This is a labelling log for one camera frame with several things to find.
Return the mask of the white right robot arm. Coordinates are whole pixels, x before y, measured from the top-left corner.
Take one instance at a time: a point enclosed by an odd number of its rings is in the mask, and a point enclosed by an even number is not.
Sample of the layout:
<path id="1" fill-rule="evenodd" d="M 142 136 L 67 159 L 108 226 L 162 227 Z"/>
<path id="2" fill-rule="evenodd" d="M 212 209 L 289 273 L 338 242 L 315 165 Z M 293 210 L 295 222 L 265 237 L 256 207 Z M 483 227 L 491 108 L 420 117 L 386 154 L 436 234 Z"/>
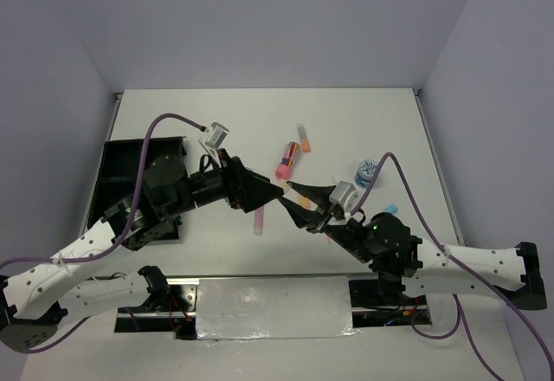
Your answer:
<path id="1" fill-rule="evenodd" d="M 280 197 L 296 227 L 327 236 L 367 265 L 377 276 L 377 297 L 386 304 L 428 294 L 503 294 L 519 310 L 547 307 L 538 251 L 531 242 L 512 249 L 438 247 L 388 212 L 368 223 L 357 220 L 351 211 L 360 196 L 352 184 L 289 185 L 315 207 L 308 210 Z"/>

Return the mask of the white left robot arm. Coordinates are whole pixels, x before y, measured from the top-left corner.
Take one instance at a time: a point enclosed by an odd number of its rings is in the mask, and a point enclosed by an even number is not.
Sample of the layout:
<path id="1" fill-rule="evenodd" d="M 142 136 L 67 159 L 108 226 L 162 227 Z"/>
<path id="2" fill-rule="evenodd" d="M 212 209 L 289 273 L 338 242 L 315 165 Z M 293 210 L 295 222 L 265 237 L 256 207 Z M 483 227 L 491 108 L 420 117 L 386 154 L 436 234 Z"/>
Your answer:
<path id="1" fill-rule="evenodd" d="M 94 276 L 169 232 L 185 212 L 224 200 L 249 213 L 283 196 L 281 187 L 238 157 L 218 155 L 219 164 L 192 175 L 177 156 L 156 158 L 142 174 L 140 190 L 107 210 L 84 235 L 46 260 L 32 260 L 29 270 L 2 277 L 2 343 L 14 352 L 38 353 L 60 326 L 75 320 L 111 308 L 164 308 L 171 288 L 156 266 L 113 280 Z"/>

